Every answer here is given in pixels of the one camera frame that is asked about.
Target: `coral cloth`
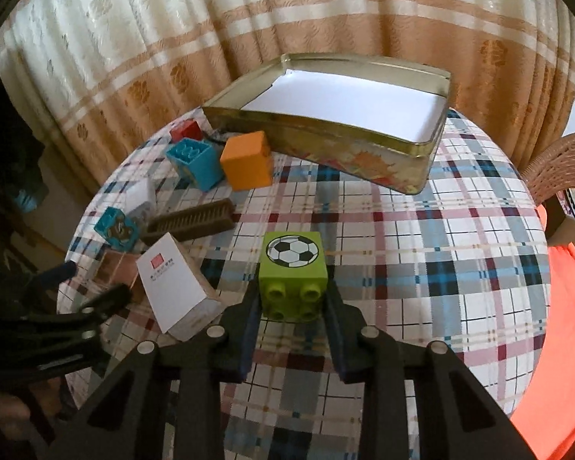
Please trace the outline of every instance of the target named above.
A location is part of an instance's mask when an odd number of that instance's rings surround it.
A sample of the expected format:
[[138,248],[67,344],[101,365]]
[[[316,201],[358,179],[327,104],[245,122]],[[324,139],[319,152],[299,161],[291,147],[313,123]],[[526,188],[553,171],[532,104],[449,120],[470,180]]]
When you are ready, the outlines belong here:
[[[540,207],[543,227],[546,214]],[[547,331],[537,370],[511,421],[538,460],[556,460],[575,441],[575,246],[549,248]]]

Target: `red block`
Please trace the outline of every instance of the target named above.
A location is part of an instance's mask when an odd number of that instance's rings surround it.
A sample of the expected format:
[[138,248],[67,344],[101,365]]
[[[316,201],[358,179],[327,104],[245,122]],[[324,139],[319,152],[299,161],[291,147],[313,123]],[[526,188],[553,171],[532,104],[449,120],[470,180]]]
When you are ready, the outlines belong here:
[[177,143],[184,138],[202,141],[202,131],[195,120],[185,119],[170,130],[170,138],[172,143]]

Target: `curtain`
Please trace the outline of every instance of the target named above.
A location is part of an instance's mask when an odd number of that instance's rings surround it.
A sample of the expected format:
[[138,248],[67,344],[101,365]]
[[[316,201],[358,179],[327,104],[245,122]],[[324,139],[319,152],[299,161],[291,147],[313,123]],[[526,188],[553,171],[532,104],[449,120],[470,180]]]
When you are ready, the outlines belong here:
[[575,99],[575,18],[561,0],[22,0],[0,29],[14,104],[87,185],[240,75],[297,52],[449,70],[451,105],[518,168],[561,136]]

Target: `metal tin box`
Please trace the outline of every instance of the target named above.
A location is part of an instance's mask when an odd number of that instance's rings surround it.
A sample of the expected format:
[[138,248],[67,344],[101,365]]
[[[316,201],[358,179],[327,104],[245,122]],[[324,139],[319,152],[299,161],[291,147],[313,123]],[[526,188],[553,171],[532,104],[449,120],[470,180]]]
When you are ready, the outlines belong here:
[[[445,99],[429,139],[407,141],[354,125],[304,116],[242,110],[288,70],[330,73],[419,90]],[[404,194],[419,193],[445,126],[450,74],[387,57],[286,54],[234,81],[202,107],[219,131],[265,131],[271,149],[351,173]],[[388,122],[392,122],[388,113]]]

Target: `round table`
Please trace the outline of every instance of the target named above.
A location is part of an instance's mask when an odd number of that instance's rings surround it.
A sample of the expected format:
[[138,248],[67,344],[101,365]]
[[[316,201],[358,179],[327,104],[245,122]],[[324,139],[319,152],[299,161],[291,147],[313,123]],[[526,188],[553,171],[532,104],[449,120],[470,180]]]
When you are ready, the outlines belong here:
[[[202,110],[187,117],[211,130]],[[514,410],[543,345],[547,246],[525,184],[481,129],[449,111],[429,181],[416,196],[281,154],[274,155],[272,186],[232,192],[224,181],[205,194],[179,181],[164,157],[169,130],[182,118],[135,150],[87,207],[67,255],[80,273],[61,286],[60,312],[85,300],[107,247],[95,222],[108,206],[123,207],[125,190],[150,176],[159,213],[234,202],[234,230],[185,242],[228,304],[239,302],[254,278],[266,231],[317,230],[329,274],[366,322],[406,342],[444,340],[504,411]],[[114,316],[103,333],[105,360],[68,377],[78,404],[138,342],[175,342],[159,332],[146,300]],[[415,400],[408,381],[406,387],[417,450]],[[357,452],[363,384],[339,381],[322,322],[262,319],[247,381],[221,392],[226,458],[343,459]],[[167,430],[172,456],[171,425]]]

